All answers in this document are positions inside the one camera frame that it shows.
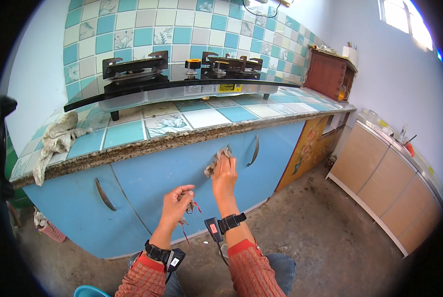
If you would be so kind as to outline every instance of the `stove label sticker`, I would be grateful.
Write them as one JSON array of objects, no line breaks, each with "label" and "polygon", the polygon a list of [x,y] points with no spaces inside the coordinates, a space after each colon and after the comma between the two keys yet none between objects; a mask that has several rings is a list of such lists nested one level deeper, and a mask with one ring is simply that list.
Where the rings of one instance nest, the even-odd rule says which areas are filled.
[{"label": "stove label sticker", "polygon": [[184,95],[211,94],[216,93],[217,89],[218,85],[185,86]]},{"label": "stove label sticker", "polygon": [[241,92],[241,84],[220,84],[218,87],[219,93],[236,93]]}]

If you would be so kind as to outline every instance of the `black strap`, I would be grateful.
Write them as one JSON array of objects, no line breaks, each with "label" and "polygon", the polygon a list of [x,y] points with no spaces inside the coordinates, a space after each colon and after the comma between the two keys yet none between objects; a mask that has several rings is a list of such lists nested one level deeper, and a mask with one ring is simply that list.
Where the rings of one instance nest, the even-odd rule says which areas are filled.
[{"label": "black strap", "polygon": [[147,252],[147,257],[162,262],[164,265],[167,264],[170,256],[169,249],[161,249],[153,244],[149,244],[149,240],[145,242],[145,251]]},{"label": "black strap", "polygon": [[232,214],[228,217],[218,220],[221,234],[225,234],[226,231],[239,226],[239,224],[244,220],[246,220],[246,215],[244,212],[239,215]]}]

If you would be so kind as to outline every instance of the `hand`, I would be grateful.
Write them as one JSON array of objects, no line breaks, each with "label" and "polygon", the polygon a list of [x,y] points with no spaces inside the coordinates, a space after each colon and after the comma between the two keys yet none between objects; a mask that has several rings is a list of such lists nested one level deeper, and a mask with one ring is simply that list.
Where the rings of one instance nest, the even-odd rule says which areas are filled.
[{"label": "hand", "polygon": [[[173,231],[177,227],[177,223],[183,217],[183,213],[187,209],[187,206],[195,197],[195,193],[192,191],[194,188],[195,186],[192,184],[178,186],[165,194],[159,226],[165,227],[170,231]],[[178,201],[177,198],[180,195],[183,196],[182,199]]]},{"label": "hand", "polygon": [[213,174],[213,195],[217,201],[218,207],[225,202],[234,202],[233,190],[235,188],[236,179],[236,158],[228,158],[221,154],[221,162],[217,163],[215,167],[215,174]]}]

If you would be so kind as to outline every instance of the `red patterned sleeve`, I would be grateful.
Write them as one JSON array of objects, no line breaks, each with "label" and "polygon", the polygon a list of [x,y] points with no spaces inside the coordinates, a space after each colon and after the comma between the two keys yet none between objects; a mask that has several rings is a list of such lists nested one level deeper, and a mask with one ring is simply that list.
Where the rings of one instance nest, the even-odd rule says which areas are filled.
[{"label": "red patterned sleeve", "polygon": [[164,265],[141,255],[124,276],[115,297],[162,297],[164,291]]},{"label": "red patterned sleeve", "polygon": [[274,270],[257,244],[244,240],[228,249],[231,280],[239,297],[285,294],[274,278]]}]

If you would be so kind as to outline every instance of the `white wall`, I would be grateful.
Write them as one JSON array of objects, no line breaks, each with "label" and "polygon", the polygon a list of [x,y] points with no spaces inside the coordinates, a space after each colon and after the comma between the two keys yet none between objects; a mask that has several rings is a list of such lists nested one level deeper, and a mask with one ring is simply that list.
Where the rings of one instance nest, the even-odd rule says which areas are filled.
[{"label": "white wall", "polygon": [[17,109],[6,117],[18,156],[55,109],[67,102],[63,38],[70,0],[45,0],[31,17],[12,66],[7,95]]},{"label": "white wall", "polygon": [[[443,183],[443,65],[410,35],[379,19],[377,0],[333,1],[331,40],[342,53],[358,45],[358,75],[349,102],[374,110],[395,130],[408,124],[407,137]],[[349,118],[353,126],[355,117]]]},{"label": "white wall", "polygon": [[[268,4],[260,5],[277,7],[279,0],[269,0]],[[279,11],[285,12],[330,45],[331,0],[295,0],[290,7],[281,4]]]}]

